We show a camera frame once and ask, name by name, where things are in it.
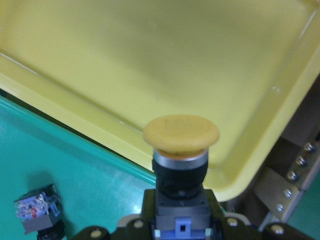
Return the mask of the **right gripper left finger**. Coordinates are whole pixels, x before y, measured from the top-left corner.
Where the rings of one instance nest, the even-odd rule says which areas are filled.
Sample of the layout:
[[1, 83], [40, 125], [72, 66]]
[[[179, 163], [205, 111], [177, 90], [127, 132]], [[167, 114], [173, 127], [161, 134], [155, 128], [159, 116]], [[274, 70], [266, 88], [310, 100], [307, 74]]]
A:
[[144, 191], [141, 213], [126, 225], [127, 240], [154, 240], [156, 222], [154, 189]]

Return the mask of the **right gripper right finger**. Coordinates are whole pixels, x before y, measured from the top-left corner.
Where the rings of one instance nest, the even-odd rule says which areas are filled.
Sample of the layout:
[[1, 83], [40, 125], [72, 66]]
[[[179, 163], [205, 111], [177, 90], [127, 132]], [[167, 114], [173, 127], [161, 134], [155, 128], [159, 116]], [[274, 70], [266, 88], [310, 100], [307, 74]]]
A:
[[212, 190], [206, 190], [210, 211], [210, 227], [207, 240], [246, 240], [247, 226], [237, 213], [225, 214]]

